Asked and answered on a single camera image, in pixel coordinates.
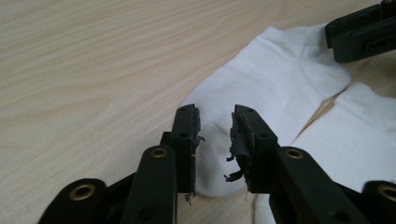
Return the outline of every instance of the white cloth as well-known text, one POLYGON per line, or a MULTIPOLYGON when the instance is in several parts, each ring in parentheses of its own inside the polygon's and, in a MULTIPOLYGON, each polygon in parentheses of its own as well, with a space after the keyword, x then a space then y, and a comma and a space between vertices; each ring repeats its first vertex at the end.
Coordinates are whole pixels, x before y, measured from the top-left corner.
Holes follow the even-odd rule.
MULTIPOLYGON (((292 145, 310 153, 333 181, 358 192, 370 180, 394 182, 396 99, 354 83, 292 145)), ((275 223, 268 198, 256 202, 256 224, 275 223)))
POLYGON ((323 27, 269 27, 182 102, 201 111, 205 142, 196 151, 198 193, 219 197, 245 186, 243 178, 226 183, 223 177, 239 170, 236 161, 226 161, 234 105, 256 109, 285 146, 324 99, 347 86, 350 77, 327 51, 323 27))

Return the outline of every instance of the black plastic part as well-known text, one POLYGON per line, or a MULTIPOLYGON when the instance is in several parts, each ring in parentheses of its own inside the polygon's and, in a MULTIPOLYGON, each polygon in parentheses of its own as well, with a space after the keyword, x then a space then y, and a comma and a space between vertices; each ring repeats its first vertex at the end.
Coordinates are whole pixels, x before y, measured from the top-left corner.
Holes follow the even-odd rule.
POLYGON ((139 163, 120 223, 176 223, 176 208, 175 151, 150 147, 139 163))
POLYGON ((80 179, 59 192, 38 224, 93 224, 106 217, 102 200, 106 184, 98 179, 80 179))
MULTIPOLYGON (((233 127, 230 131, 232 158, 236 157, 244 174, 247 188, 252 193, 269 193, 274 182, 272 155, 279 148, 277 137, 256 110, 236 105, 233 127)), ((231 174, 227 181, 234 181, 238 173, 231 174)))
POLYGON ((120 223, 121 215, 128 198, 129 191, 134 183, 135 173, 126 176, 107 188, 103 204, 106 207, 106 224, 120 223))
POLYGON ((396 185, 386 181, 370 181, 364 185, 362 197, 370 204, 370 218, 375 223, 396 223, 396 185))
POLYGON ((276 151, 276 173, 292 207, 295 223, 369 223, 345 193, 305 151, 276 151))
POLYGON ((184 105, 175 115, 175 121, 170 132, 169 141, 167 134, 162 142, 169 142, 177 155, 177 192, 194 194, 195 192, 195 149, 202 137, 198 135, 201 130, 199 110, 194 105, 184 105))
POLYGON ((334 59, 350 63, 396 49, 396 1, 382 1, 325 27, 334 59))

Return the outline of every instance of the screw hole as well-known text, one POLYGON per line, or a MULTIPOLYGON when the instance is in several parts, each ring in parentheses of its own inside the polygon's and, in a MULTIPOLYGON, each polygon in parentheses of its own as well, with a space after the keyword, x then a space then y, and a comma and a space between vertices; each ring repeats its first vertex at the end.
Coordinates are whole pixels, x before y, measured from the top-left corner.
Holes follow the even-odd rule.
POLYGON ((378 186, 378 191, 383 197, 385 197, 388 200, 391 200, 393 202, 396 202, 396 189, 395 188, 389 187, 386 185, 380 185, 380 186, 378 186))
POLYGON ((154 157, 154 158, 165 157, 167 154, 168 154, 168 151, 163 148, 155 148, 154 150, 151 151, 151 157, 154 157))
POLYGON ((330 210, 329 215, 331 217, 333 217, 335 220, 340 221, 340 222, 349 222, 350 221, 349 215, 341 210, 338 210, 338 209, 330 210))
POLYGON ((139 211, 139 219, 142 221, 150 221, 155 217, 155 209, 153 207, 146 207, 139 211))
POLYGON ((300 151, 296 150, 296 149, 288 149, 286 150, 286 155, 294 158, 294 159, 301 159, 304 155, 303 153, 301 153, 300 151))
POLYGON ((73 201, 81 201, 91 197, 94 192, 95 185, 83 184, 72 189, 72 191, 69 193, 69 198, 73 201))

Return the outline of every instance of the wood grain surface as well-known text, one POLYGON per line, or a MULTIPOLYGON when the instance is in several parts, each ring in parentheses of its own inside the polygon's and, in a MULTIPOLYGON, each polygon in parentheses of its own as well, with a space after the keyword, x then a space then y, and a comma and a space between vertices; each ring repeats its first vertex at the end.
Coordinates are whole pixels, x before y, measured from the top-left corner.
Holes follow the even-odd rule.
MULTIPOLYGON (((77 179, 111 185, 135 172, 183 98, 266 27, 378 2, 0 0, 0 223, 37 223, 77 179)), ((395 62, 393 51, 343 66, 396 97, 395 62)), ((252 223, 255 199, 179 197, 178 223, 252 223)))

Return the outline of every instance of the wooden table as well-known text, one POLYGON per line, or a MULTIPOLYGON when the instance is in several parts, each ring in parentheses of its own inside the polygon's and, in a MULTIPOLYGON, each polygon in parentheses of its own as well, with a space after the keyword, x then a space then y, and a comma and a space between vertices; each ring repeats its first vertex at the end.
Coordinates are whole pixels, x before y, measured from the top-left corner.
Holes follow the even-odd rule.
MULTIPOLYGON (((133 173, 183 98, 266 27, 377 3, 0 1, 0 223, 37 223, 77 179, 111 185, 133 173)), ((395 62, 393 51, 344 67, 396 97, 395 62)), ((178 223, 252 223, 255 199, 246 189, 192 206, 179 197, 178 223)))

